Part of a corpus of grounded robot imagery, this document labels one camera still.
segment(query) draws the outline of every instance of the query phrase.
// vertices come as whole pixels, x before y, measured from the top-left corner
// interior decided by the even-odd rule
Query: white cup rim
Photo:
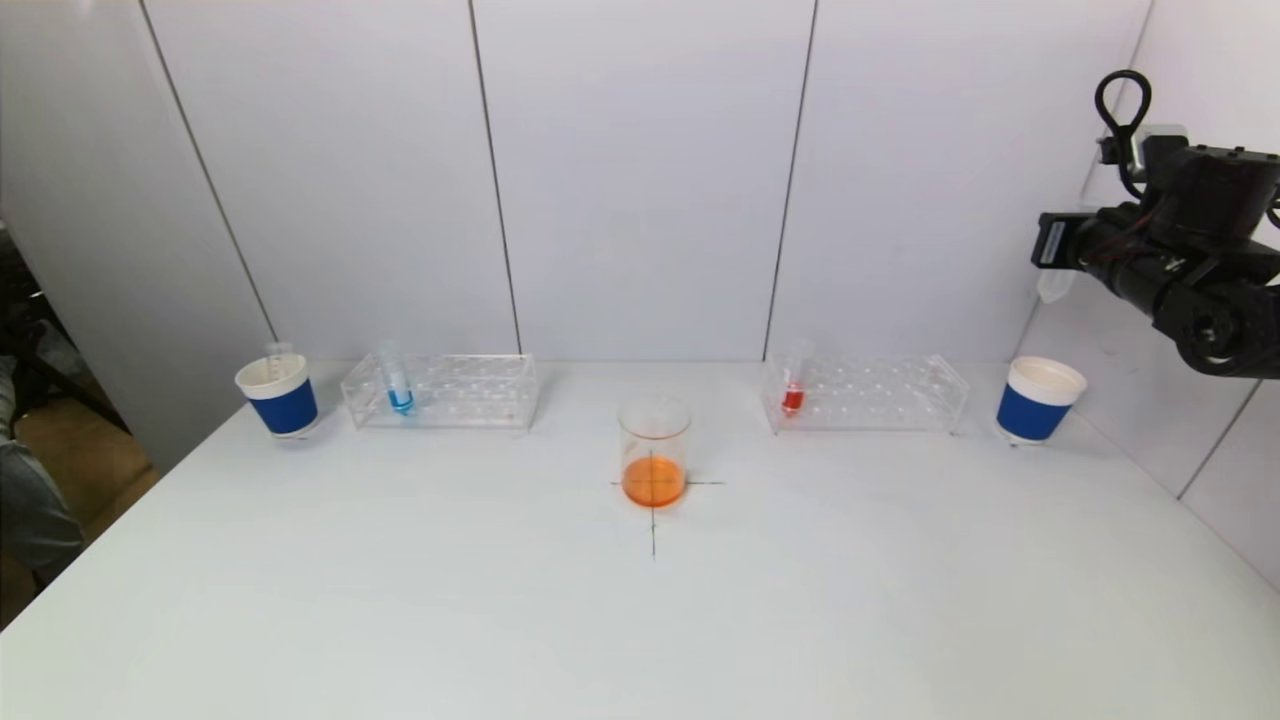
[[[1046,383],[1042,379],[1033,377],[1033,374],[1043,377],[1042,373],[1028,373],[1028,370],[1033,369],[1046,370],[1055,378],[1055,380],[1062,382]],[[1029,384],[1038,386],[1052,392],[1082,395],[1089,387],[1089,380],[1087,380],[1075,368],[1068,365],[1066,363],[1059,363],[1057,360],[1041,357],[1038,355],[1021,355],[1019,357],[1014,357],[1014,361],[1010,364],[1010,372],[1018,373],[1021,375],[1023,380]]]
[[[243,392],[250,400],[270,400],[273,397],[288,395],[289,392],[297,389],[307,378],[307,359],[297,352],[285,352],[282,357],[288,359],[291,364],[297,363],[293,366],[292,373],[284,375],[283,378],[265,383],[247,382],[248,374],[266,368],[269,357],[259,357],[236,373],[236,386],[239,387],[241,392]]]

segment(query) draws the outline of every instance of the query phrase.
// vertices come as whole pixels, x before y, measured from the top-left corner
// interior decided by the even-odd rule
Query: glass beaker
[[[669,395],[622,404],[622,492],[636,505],[662,507],[685,492],[685,430],[692,416]]]

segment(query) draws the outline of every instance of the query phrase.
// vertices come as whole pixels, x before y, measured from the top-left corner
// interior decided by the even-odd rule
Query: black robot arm
[[[1140,78],[1143,90],[1129,126],[1101,102],[1119,78]],[[1263,217],[1280,227],[1280,155],[1192,146],[1179,135],[1148,135],[1134,147],[1149,83],[1133,70],[1107,76],[1096,101],[1112,132],[1103,163],[1120,165],[1139,201],[1041,215],[1032,263],[1093,275],[1146,313],[1201,373],[1280,379],[1280,286],[1268,286],[1280,275],[1280,252],[1252,240]]]

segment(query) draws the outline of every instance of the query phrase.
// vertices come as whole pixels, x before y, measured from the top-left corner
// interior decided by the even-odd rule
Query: white wall
[[[282,340],[516,352],[466,0],[147,8]]]
[[[1155,86],[1146,122],[1187,126],[1193,142],[1280,150],[1276,28],[1274,0],[1157,0],[1134,61]],[[1137,108],[1133,90],[1116,111],[1121,120]],[[1096,168],[1083,202],[1126,197],[1115,168]],[[1266,220],[1256,237],[1274,246],[1280,240]],[[1037,309],[1019,351],[1083,372],[1091,389],[1079,411],[1174,493],[1190,482],[1254,384],[1190,370],[1149,319],[1091,278],[1079,278],[1066,300]]]
[[[270,340],[136,3],[0,3],[0,213],[161,471]]]
[[[1007,360],[1146,0],[823,0],[771,347]]]
[[[526,351],[760,357],[812,12],[475,1]]]
[[[1183,501],[1280,589],[1280,382],[1263,382]]]

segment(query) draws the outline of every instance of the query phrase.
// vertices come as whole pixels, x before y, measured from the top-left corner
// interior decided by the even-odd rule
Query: paper cup
[[[1014,442],[1044,442],[1085,387],[1084,375],[1056,360],[1016,357],[1009,366],[996,423]]]
[[[262,418],[275,437],[296,437],[308,430],[319,416],[316,396],[311,391],[307,359],[285,354],[279,356],[280,372],[269,379],[269,359],[255,360],[236,373],[236,384]]]

